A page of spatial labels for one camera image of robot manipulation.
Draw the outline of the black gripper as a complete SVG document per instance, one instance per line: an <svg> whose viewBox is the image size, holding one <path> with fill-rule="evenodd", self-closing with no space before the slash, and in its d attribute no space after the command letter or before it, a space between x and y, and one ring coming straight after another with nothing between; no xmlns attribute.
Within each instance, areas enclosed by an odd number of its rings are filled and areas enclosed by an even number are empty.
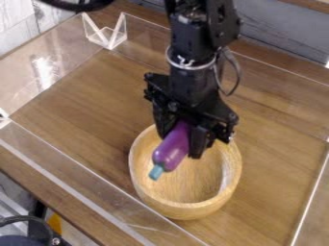
<svg viewBox="0 0 329 246"><path fill-rule="evenodd" d="M191 129L189 156L201 159L218 139L229 143L240 116L220 95L218 77L213 68L191 71L177 68L170 74L147 73L145 97L151 102L153 117L161 138L179 121Z"/></svg>

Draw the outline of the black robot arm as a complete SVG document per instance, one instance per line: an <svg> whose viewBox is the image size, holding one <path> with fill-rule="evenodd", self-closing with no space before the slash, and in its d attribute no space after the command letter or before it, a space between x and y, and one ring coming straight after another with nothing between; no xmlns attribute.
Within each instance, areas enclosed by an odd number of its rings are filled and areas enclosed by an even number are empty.
<svg viewBox="0 0 329 246"><path fill-rule="evenodd" d="M145 97L162 137L178 122L190 125L187 155L198 159L217 140L230 141L240 121L222 100L236 92L222 88L222 77L226 64L242 72L229 49L240 37L242 19L233 0L165 0L165 7L171 26L170 73L145 75Z"/></svg>

